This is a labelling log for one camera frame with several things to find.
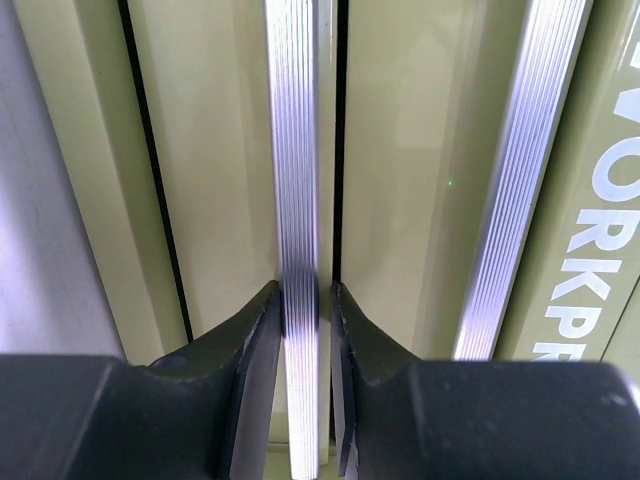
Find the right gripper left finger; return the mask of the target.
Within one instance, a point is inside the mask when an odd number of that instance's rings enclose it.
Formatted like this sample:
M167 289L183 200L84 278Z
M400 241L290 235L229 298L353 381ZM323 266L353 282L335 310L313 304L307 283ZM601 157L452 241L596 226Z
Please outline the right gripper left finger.
M1 359L5 479L259 479L280 349L280 291L148 366Z

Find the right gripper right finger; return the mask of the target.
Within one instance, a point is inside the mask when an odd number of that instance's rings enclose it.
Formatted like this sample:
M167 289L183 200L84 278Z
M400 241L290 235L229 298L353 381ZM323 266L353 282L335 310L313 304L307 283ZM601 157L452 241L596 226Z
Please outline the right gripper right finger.
M604 363L427 361L331 289L348 479L635 479L639 392Z

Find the green metal drawer chest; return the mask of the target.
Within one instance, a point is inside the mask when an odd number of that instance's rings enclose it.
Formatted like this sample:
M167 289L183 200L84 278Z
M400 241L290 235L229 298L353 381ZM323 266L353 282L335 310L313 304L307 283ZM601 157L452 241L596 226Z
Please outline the green metal drawer chest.
M48 342L48 355L148 366L202 335L194 339L188 321L127 2L5 3L53 131L52 179L63 186L60 194L44 194L27 217L42 228L65 213L73 216L68 228L54 231L59 246L52 271L33 275L16 307L35 321L26 335ZM338 1L336 14L328 290L329 440L339 479L348 478L340 475L336 454L331 289L345 285L340 244L350 2ZM604 363L639 392L639 5L587 2L590 13L491 353L414 354L422 360ZM284 343L289 440L291 451L301 452L291 461L293 479L318 479L319 472L316 3L264 1L280 272L267 283L280 291L276 380Z

